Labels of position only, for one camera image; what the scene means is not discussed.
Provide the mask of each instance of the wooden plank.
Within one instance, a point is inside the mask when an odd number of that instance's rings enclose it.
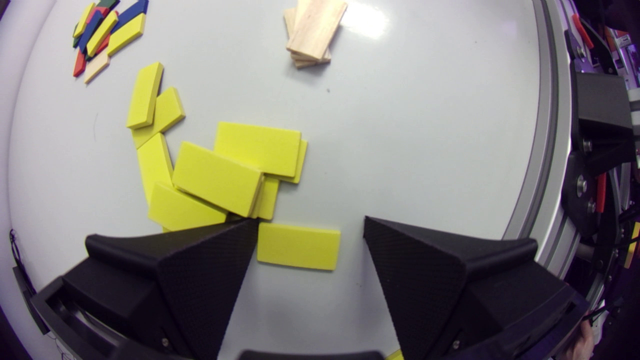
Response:
[[[98,56],[94,57],[93,60],[89,61],[84,69],[84,83],[88,84],[89,81],[96,77],[96,75],[106,69],[106,67],[109,66],[109,59],[110,57],[107,52],[103,51]]]
[[[340,0],[312,1],[296,23],[287,50],[320,60],[346,9],[347,4]]]
[[[340,231],[260,223],[258,261],[320,270],[335,270]]]
[[[302,8],[303,10],[305,10],[309,3],[310,3],[309,0],[299,0],[297,8],[290,8],[290,9],[286,9],[284,11],[284,22],[285,22],[285,25],[287,27],[287,35],[289,36],[289,38],[291,38],[291,36],[293,35],[294,29],[296,27],[296,14],[299,13],[298,9]],[[297,53],[291,53],[291,58],[294,61],[295,60],[317,61],[317,60],[312,59],[312,58],[310,58],[308,56],[305,56],[305,55],[302,55],[302,54],[297,54]],[[329,49],[327,49],[324,52],[324,56],[319,61],[319,63],[328,63],[328,62],[331,62],[331,52],[329,52]]]
[[[300,23],[300,19],[302,18],[302,15],[305,13],[305,11],[307,10],[307,8],[309,7],[309,5],[311,4],[311,0],[298,0],[298,5],[297,7],[294,8],[293,14],[293,29],[296,28],[296,26]],[[306,55],[303,54],[296,54],[296,53],[291,53],[291,58],[293,60],[314,60],[313,58],[310,58]],[[319,63],[328,63],[331,61],[331,52],[329,52],[329,48],[327,48],[327,50],[324,52],[323,58],[319,61]]]

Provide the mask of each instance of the red block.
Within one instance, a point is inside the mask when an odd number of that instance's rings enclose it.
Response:
[[[74,66],[74,77],[77,78],[84,72],[86,66],[86,60],[82,51],[78,49],[78,56],[76,56],[76,66]]]
[[[86,18],[86,23],[87,24],[91,21],[91,18],[93,17],[93,14],[95,12],[101,12],[102,13],[102,17],[105,18],[105,17],[107,17],[107,14],[109,13],[109,8],[105,8],[103,6],[96,6],[95,8],[93,8],[93,11],[91,12],[91,14],[89,14],[89,17]]]
[[[102,44],[100,44],[100,46],[98,46],[98,49],[95,51],[95,55],[94,56],[100,54],[100,52],[102,50],[106,49],[107,45],[109,45],[109,39],[110,38],[111,38],[111,34],[107,34],[107,37],[104,38],[104,40],[102,41]]]
[[[604,202],[607,198],[607,173],[598,176],[598,188],[596,190],[596,212],[604,212]]]
[[[571,16],[571,19],[573,20],[573,25],[575,25],[575,29],[578,31],[578,33],[580,33],[580,37],[582,38],[582,41],[584,41],[584,45],[587,45],[589,50],[593,49],[593,42],[589,38],[587,31],[584,29],[584,26],[582,26],[582,23],[580,22],[580,15],[574,13]]]

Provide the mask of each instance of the blue block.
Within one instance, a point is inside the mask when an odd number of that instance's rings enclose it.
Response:
[[[118,29],[120,29],[124,24],[131,21],[136,16],[141,13],[147,13],[147,6],[149,5],[149,0],[138,0],[133,5],[131,5],[128,9],[123,11],[120,15],[118,15],[118,22],[116,26],[111,29],[111,33],[113,34]]]
[[[86,54],[86,45],[89,42],[89,39],[91,39],[91,36],[98,28],[98,26],[100,26],[100,23],[103,19],[104,16],[102,16],[101,12],[94,12],[91,21],[89,21],[89,23],[86,25],[86,28],[84,29],[84,33],[80,35],[80,42],[78,42],[78,47],[84,54]]]

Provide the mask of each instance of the person's hand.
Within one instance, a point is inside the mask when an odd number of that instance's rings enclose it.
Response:
[[[580,336],[572,347],[566,349],[562,360],[589,360],[593,352],[593,329],[588,321],[580,323]]]

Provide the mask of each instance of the foam block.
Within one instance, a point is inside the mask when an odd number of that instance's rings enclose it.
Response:
[[[171,231],[221,224],[227,219],[225,210],[162,182],[154,186],[148,215],[149,219]]]
[[[120,3],[120,0],[100,0],[98,5],[96,6],[109,8],[110,10],[113,10],[113,8],[116,7],[116,5],[119,3]]]
[[[335,270],[340,231],[262,222],[258,261],[319,270]]]
[[[171,184],[173,175],[169,148],[166,146],[164,135],[156,134],[138,149],[138,163],[147,204],[150,204],[156,182]]]
[[[111,47],[111,42],[114,41],[115,37],[116,34],[114,33],[109,41],[109,47]],[[138,129],[153,123],[156,97],[158,96],[163,70],[164,66],[159,62],[155,62],[143,67],[138,72],[133,94],[131,95],[129,115],[127,116],[127,127],[129,129]]]
[[[264,177],[250,216],[251,218],[263,218],[265,220],[271,220],[273,218],[273,210],[276,207],[279,186],[280,180],[269,176]]]
[[[102,44],[107,35],[110,34],[111,29],[115,26],[116,22],[118,22],[118,15],[115,12],[110,12],[102,24],[95,30],[91,39],[86,44],[86,53],[89,56],[94,56],[98,47]]]
[[[86,25],[86,29],[84,29],[84,33],[80,36],[80,41],[78,42],[78,47],[83,53],[86,53],[86,45],[91,39],[91,36],[95,32],[95,30],[100,26],[104,16],[100,12],[94,12],[93,17],[91,17],[91,21]]]
[[[140,148],[142,144],[151,139],[155,134],[164,133],[178,121],[184,119],[184,117],[184,108],[182,107],[178,90],[174,87],[166,89],[156,98],[154,123],[149,126],[131,130],[136,149]]]
[[[111,38],[111,34],[107,34],[107,37],[104,38],[100,46],[98,46],[98,49],[95,51],[95,54],[100,54],[102,50],[105,50],[107,48],[107,46],[109,45],[110,38]]]
[[[101,71],[109,66],[109,62],[109,55],[106,51],[101,52],[98,56],[94,57],[93,60],[89,61],[84,70],[84,83],[87,84],[93,80],[96,75],[100,74]]]
[[[86,28],[86,22],[89,20],[89,16],[93,13],[93,8],[95,8],[95,4],[91,3],[87,5],[86,8],[82,11],[82,15],[80,15],[80,20],[76,24],[76,29],[74,30],[74,38],[79,37],[84,33],[84,29]]]
[[[296,162],[296,175],[294,177],[291,176],[280,176],[280,175],[269,175],[276,179],[287,181],[289,183],[298,184],[300,182],[300,176],[302,176],[302,165],[305,163],[305,155],[307,154],[307,141],[300,140],[300,149],[298,150],[298,160]]]
[[[74,77],[77,78],[84,72],[84,68],[86,67],[86,60],[84,59],[84,54],[78,50],[78,55],[76,56],[76,65],[74,66]]]
[[[295,176],[300,132],[219,122],[214,152],[281,176]]]
[[[111,32],[111,40],[109,40],[109,46],[107,52],[109,56],[113,56],[119,52],[123,47],[129,45],[133,40],[136,40],[145,32],[145,14],[141,13],[135,17],[132,21],[122,26],[118,31]]]
[[[393,354],[387,356],[385,360],[404,360],[404,357],[402,356],[402,351],[397,349]]]
[[[118,16],[118,24],[116,24],[111,32],[114,33],[118,31],[122,26],[135,19],[141,13],[147,13],[148,4],[148,0],[138,0],[133,5],[128,7],[120,14],[120,16]]]
[[[256,168],[183,142],[175,162],[173,184],[223,209],[248,217],[263,177]]]

